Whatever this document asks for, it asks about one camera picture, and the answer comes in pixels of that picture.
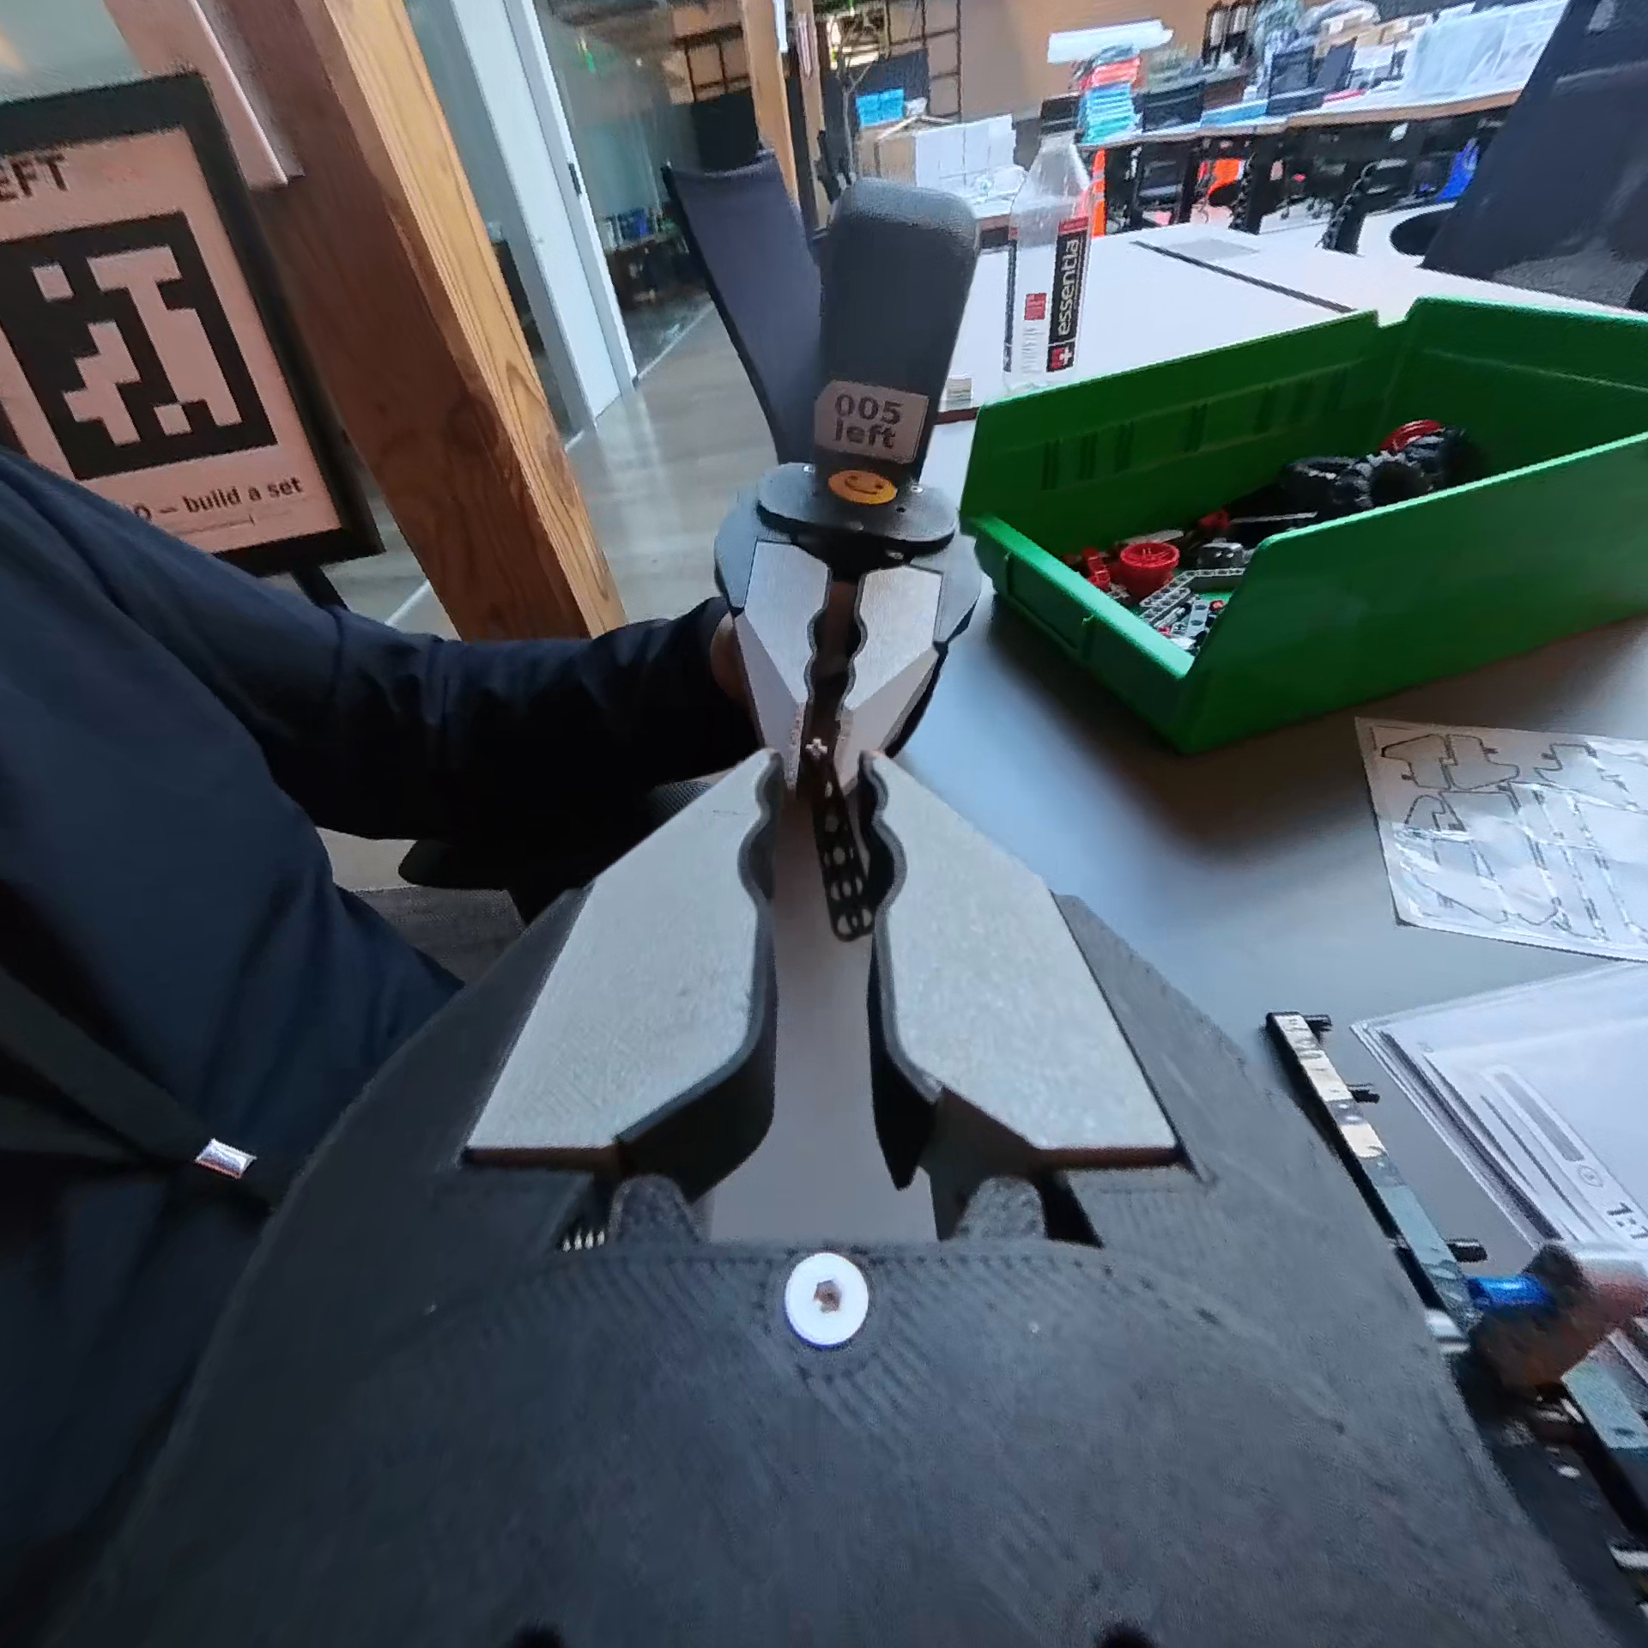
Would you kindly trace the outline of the black lego beam with holes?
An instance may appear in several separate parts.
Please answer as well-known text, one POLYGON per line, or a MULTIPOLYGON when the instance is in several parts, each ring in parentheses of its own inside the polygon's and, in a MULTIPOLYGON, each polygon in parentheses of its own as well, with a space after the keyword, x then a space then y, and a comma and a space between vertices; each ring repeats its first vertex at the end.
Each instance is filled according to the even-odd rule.
POLYGON ((824 768, 808 768, 800 759, 798 792, 810 812, 829 931, 839 941, 865 939, 894 880, 882 829, 886 788, 871 770, 843 788, 831 759, 824 768))

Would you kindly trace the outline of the white cardboard boxes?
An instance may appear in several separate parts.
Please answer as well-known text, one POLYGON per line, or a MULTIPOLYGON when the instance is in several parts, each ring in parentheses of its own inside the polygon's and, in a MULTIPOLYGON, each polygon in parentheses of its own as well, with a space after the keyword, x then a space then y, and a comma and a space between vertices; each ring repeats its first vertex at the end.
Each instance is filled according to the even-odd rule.
POLYGON ((859 135, 857 166, 865 174, 967 198, 1008 194, 1024 176, 1010 113, 886 121, 859 135))

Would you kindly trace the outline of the pile of lego parts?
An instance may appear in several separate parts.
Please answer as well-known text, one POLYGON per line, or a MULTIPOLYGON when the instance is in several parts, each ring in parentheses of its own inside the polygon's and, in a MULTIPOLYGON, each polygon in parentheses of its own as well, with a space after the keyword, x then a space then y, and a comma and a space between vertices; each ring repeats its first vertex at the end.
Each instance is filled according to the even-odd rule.
POLYGON ((1273 480, 1187 525, 1065 549, 1061 562, 1194 655, 1269 539, 1416 502, 1487 470, 1487 456, 1465 427, 1414 419, 1375 451, 1294 458, 1273 480))

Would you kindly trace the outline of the person's dark jacket torso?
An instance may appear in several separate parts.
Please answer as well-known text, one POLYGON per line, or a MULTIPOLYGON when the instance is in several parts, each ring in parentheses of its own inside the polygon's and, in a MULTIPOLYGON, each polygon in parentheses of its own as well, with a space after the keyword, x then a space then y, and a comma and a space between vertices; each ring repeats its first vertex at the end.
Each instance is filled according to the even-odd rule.
MULTIPOLYGON (((198 1143, 298 1167, 461 990, 337 884, 329 829, 215 692, 247 598, 353 611, 9 449, 2 494, 3 974, 155 1082, 198 1143)), ((523 839, 427 839, 561 890, 645 794, 523 839)), ((9 1014, 3 1116, 31 1131, 3 1139, 3 1643, 21 1643, 123 1518, 268 1212, 198 1145, 172 1165, 94 1126, 17 1061, 9 1014)))

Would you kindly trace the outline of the black framed marker sign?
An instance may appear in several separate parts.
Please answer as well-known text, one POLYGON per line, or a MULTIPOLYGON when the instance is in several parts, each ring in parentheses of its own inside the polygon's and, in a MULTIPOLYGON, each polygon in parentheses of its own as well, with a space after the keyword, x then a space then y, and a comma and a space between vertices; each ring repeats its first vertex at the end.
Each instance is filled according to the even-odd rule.
POLYGON ((198 74, 2 109, 3 445, 341 606, 382 543, 198 74))

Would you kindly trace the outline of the black office chair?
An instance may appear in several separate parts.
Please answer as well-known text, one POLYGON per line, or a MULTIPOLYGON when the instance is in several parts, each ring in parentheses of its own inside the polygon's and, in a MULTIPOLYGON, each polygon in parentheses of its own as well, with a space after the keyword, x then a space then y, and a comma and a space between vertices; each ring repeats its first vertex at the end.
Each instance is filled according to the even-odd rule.
POLYGON ((824 384, 818 262, 771 150, 731 170, 663 166, 665 194, 714 302, 778 462, 814 455, 824 384))
POLYGON ((1567 3, 1422 266, 1646 309, 1646 3, 1567 3))

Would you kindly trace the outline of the person's left forearm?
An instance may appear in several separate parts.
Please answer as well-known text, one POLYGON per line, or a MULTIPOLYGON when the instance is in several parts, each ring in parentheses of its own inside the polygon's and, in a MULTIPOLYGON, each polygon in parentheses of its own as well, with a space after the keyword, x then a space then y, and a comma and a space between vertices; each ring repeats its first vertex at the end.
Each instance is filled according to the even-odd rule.
POLYGON ((466 643, 266 592, 215 643, 215 692, 321 827, 523 839, 757 749, 751 714, 710 672, 725 611, 710 600, 584 641, 466 643))

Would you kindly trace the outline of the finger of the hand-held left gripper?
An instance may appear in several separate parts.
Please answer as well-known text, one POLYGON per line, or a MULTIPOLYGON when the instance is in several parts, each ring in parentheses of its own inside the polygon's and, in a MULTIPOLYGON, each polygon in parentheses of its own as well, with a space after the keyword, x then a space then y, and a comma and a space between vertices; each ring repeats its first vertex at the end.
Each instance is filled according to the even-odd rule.
POLYGON ((857 582, 857 645, 837 700, 833 772, 855 790, 865 753, 890 753, 920 717, 939 666, 941 572, 892 566, 857 582))
POLYGON ((831 584, 829 566, 792 541, 753 543, 733 635, 757 731, 786 776, 802 774, 808 743, 822 735, 831 584))

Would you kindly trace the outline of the green plastic bin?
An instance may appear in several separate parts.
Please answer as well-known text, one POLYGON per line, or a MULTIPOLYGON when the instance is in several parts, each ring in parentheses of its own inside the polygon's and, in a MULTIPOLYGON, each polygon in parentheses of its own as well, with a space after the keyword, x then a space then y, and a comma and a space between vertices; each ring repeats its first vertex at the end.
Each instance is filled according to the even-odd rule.
POLYGON ((1200 753, 1644 613, 1644 429, 1644 315, 1424 296, 1000 398, 961 515, 1000 608, 1200 753), (1271 533, 1196 651, 1067 562, 1416 419, 1469 474, 1271 533))

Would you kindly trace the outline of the wooden pillar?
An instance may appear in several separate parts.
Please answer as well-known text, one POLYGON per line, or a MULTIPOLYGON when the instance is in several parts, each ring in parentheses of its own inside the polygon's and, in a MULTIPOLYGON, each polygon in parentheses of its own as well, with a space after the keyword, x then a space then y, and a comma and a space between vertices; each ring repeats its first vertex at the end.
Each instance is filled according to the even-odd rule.
POLYGON ((623 604, 402 3, 107 3, 200 74, 349 445, 466 639, 623 604))

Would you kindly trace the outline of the lego instruction booklet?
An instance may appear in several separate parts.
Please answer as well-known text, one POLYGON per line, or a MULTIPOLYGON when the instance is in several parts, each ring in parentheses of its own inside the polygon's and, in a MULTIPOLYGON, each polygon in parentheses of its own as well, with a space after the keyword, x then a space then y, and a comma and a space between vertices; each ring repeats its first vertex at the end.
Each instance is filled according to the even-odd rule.
POLYGON ((1644 963, 1612 961, 1351 1029, 1520 1237, 1644 1263, 1644 963))

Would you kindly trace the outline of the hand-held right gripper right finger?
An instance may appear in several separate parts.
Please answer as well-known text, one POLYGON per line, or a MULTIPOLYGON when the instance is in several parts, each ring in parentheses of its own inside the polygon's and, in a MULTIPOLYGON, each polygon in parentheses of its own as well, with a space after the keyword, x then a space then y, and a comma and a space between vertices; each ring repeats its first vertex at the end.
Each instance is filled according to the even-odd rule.
POLYGON ((861 759, 857 798, 878 896, 871 1110, 892 1182, 1179 1163, 1047 884, 886 755, 861 759))

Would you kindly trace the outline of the cluttered background workbench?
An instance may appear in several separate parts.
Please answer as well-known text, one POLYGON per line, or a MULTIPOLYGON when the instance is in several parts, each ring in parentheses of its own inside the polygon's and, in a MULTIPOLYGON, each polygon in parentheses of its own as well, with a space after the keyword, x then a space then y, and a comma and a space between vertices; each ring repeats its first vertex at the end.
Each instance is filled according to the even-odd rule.
POLYGON ((1324 221, 1463 192, 1565 3, 1212 3, 1200 54, 1130 25, 1073 76, 1096 233, 1324 221))

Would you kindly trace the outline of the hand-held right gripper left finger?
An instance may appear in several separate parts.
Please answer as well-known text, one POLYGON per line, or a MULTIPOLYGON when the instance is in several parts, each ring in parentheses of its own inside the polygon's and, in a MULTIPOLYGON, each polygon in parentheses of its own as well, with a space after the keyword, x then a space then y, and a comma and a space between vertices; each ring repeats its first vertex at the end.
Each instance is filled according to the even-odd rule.
POLYGON ((702 1200, 775 1114, 775 833, 761 749, 604 868, 466 1133, 488 1167, 663 1177, 702 1200))

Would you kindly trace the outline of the lego vehicle chassis assembly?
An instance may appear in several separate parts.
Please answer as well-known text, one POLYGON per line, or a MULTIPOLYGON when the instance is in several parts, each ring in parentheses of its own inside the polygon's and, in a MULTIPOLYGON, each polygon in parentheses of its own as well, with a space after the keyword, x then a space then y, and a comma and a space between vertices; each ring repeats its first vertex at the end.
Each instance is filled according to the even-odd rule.
POLYGON ((1328 1016, 1269 1014, 1273 1055, 1324 1135, 1422 1306, 1467 1410, 1551 1538, 1579 1528, 1644 1587, 1644 1383, 1608 1349, 1644 1306, 1630 1253, 1546 1243, 1512 1275, 1473 1273, 1487 1251, 1430 1218, 1324 1037, 1328 1016))

